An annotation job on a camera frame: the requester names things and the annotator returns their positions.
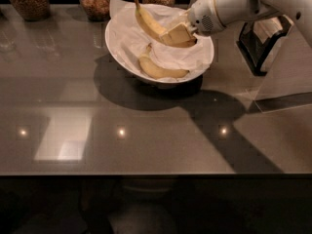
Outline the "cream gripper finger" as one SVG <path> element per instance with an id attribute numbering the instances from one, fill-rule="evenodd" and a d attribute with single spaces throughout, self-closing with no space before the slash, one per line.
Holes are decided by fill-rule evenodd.
<path id="1" fill-rule="evenodd" d="M 193 46 L 195 37 L 184 22 L 180 22 L 159 35 L 161 42 L 167 46 Z"/>
<path id="2" fill-rule="evenodd" d="M 188 18 L 189 11 L 186 10 L 178 16 L 174 17 L 171 21 L 169 21 L 165 28 L 168 30 L 174 30 L 175 28 L 186 28 L 188 29 L 191 26 L 191 23 Z"/>

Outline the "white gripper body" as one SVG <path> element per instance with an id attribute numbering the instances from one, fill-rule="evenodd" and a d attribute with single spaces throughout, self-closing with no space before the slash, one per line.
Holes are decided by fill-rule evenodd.
<path id="1" fill-rule="evenodd" d="M 202 36 L 210 36 L 225 29 L 217 10 L 216 0 L 197 0 L 192 4 L 188 20 L 195 32 Z"/>

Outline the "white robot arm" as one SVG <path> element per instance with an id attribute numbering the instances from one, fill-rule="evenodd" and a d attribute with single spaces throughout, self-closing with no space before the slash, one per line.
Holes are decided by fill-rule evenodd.
<path id="1" fill-rule="evenodd" d="M 237 22 L 254 22 L 285 15 L 312 46 L 312 0 L 196 0 L 175 18 L 161 41 L 169 46 L 184 43 L 195 34 L 211 36 Z"/>

